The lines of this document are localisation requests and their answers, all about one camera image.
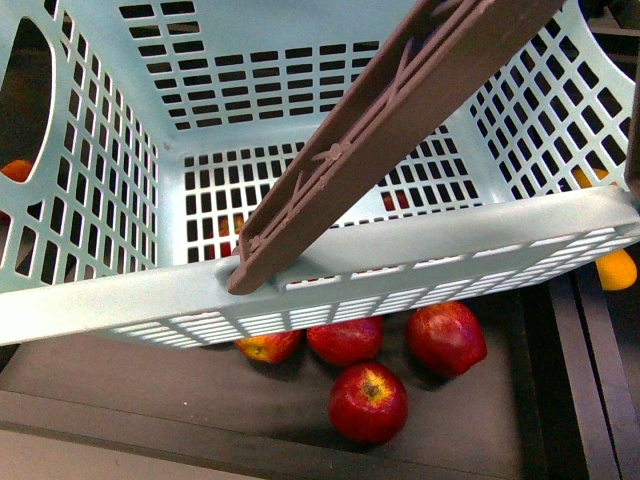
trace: gray surface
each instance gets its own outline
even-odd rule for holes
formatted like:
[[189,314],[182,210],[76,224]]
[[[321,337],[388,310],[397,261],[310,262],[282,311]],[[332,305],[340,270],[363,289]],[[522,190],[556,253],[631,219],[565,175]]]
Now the gray surface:
[[[536,477],[544,460],[517,299],[500,294],[469,301],[489,356],[444,385],[407,356],[406,314],[387,320],[379,359],[405,383],[410,415],[398,437],[371,449],[334,432],[326,402],[338,372],[306,346],[273,367],[250,363],[232,346],[170,351],[76,335],[23,345],[0,376],[0,389],[227,431],[221,435],[244,432],[251,434],[248,442],[260,437],[497,477]],[[207,445],[202,449],[204,456]]]

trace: apple stem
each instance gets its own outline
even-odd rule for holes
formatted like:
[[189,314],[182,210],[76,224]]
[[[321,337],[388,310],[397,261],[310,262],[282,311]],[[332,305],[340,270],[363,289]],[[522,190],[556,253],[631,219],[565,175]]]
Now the apple stem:
[[375,397],[379,391],[380,387],[378,387],[377,385],[368,384],[364,387],[364,393],[369,398]]

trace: plastic basket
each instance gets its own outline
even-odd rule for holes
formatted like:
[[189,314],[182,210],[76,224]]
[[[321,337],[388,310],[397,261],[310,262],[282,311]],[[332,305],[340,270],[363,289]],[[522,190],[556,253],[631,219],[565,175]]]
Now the plastic basket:
[[294,265],[227,293],[219,219],[250,215],[411,3],[3,1],[5,38],[28,17],[49,42],[54,88],[31,178],[0,176],[0,343],[206,345],[534,285],[637,241],[634,85],[570,0]]

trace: apple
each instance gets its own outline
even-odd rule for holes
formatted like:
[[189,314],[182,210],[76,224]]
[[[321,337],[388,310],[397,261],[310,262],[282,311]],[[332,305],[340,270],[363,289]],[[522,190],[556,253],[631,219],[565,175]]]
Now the apple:
[[474,313],[460,302],[420,308],[406,326],[409,350],[434,373],[453,378],[487,356],[487,345]]
[[[239,234],[242,226],[244,225],[244,217],[241,213],[236,213],[233,216],[233,228],[235,234]],[[219,217],[218,218],[218,232],[220,234],[220,238],[229,236],[229,220],[227,217]],[[211,239],[214,237],[213,232],[205,236],[205,239]],[[231,243],[224,242],[220,244],[220,257],[229,257],[232,253]],[[213,259],[216,258],[216,248],[214,245],[209,245],[207,247],[207,258]]]
[[285,361],[296,350],[302,340],[302,330],[270,333],[258,337],[243,338],[234,343],[248,358],[266,363]]
[[307,341],[331,365],[346,367],[372,360],[382,346],[382,317],[312,327],[307,330]]
[[[398,207],[401,209],[409,208],[409,201],[407,200],[407,196],[401,190],[396,191],[396,199],[398,201]],[[396,206],[393,204],[393,198],[389,192],[385,192],[382,194],[382,201],[384,202],[384,209],[387,212],[391,212],[396,210]]]
[[331,389],[329,420],[349,440],[378,445],[395,437],[407,422],[409,406],[402,382],[376,362],[352,365]]

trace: orange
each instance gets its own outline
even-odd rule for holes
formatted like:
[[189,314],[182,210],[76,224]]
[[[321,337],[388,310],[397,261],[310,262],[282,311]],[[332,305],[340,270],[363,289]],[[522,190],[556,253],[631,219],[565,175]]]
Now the orange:
[[[601,168],[594,168],[593,172],[600,180],[609,175],[609,172]],[[591,187],[591,182],[582,169],[575,168],[571,173],[580,188]],[[638,269],[633,258],[623,249],[600,257],[596,260],[596,267],[598,267],[602,289],[607,292],[629,288],[638,278]]]
[[23,183],[27,181],[27,178],[29,178],[32,169],[33,163],[19,159],[6,164],[0,172],[4,173],[14,182]]
[[638,278],[636,264],[624,250],[617,250],[597,259],[596,266],[602,289],[607,292],[629,288]]

